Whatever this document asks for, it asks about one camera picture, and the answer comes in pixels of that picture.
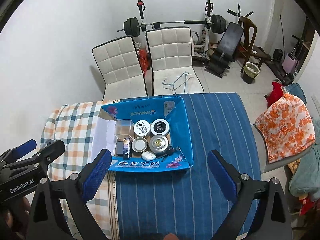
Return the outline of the operator left hand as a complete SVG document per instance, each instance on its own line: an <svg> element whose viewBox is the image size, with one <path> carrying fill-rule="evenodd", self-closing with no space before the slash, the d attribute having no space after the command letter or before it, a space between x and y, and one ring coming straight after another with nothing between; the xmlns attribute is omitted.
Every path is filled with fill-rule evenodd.
<svg viewBox="0 0 320 240"><path fill-rule="evenodd" d="M26 197L1 204L1 239L26 239L30 210Z"/></svg>

